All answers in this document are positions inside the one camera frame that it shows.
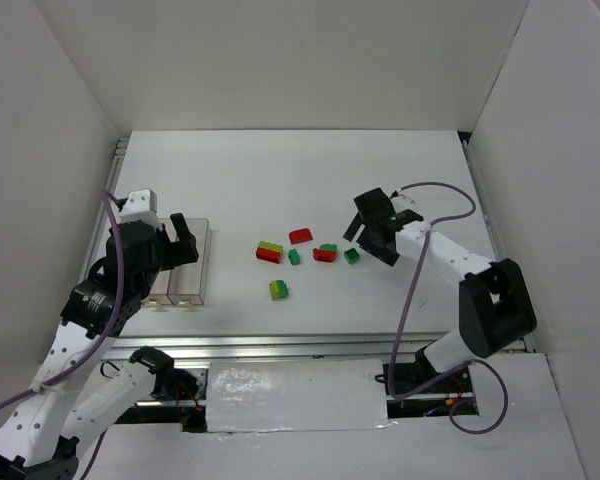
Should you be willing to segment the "green square lego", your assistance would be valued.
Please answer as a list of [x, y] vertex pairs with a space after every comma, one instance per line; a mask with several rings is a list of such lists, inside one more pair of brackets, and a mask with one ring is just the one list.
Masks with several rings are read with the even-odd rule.
[[353, 265], [360, 260], [360, 254], [356, 248], [350, 248], [344, 251], [344, 258], [349, 265]]

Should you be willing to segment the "small green lego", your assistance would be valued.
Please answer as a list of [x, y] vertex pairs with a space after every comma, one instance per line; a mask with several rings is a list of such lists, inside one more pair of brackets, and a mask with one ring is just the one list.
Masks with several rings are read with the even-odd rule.
[[291, 249], [288, 251], [288, 259], [293, 266], [299, 265], [301, 263], [300, 254], [296, 249]]

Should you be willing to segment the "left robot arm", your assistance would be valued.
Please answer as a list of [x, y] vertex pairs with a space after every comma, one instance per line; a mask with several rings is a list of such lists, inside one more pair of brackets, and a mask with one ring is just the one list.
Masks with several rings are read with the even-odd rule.
[[83, 402], [94, 366], [139, 312], [158, 275], [199, 258], [184, 216], [163, 223], [115, 222], [106, 254], [71, 291], [47, 358], [23, 393], [0, 404], [13, 412], [0, 428], [0, 479], [71, 479], [93, 442], [136, 401], [193, 400], [196, 378], [150, 346], [135, 350], [123, 369]]

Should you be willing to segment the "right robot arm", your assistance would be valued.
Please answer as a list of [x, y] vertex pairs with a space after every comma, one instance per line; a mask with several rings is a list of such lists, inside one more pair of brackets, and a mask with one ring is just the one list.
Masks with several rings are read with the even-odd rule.
[[512, 259], [490, 259], [451, 240], [438, 225], [473, 215], [477, 204], [459, 187], [454, 192], [469, 203], [464, 213], [427, 220], [417, 212], [396, 210], [399, 194], [374, 188], [354, 199], [357, 213], [344, 239], [356, 241], [368, 254], [393, 266], [401, 258], [415, 270], [398, 321], [384, 384], [395, 400], [408, 398], [396, 388], [397, 357], [419, 278], [429, 268], [454, 289], [458, 298], [457, 325], [415, 354], [416, 392], [435, 381], [483, 361], [532, 333], [537, 319], [520, 266]]

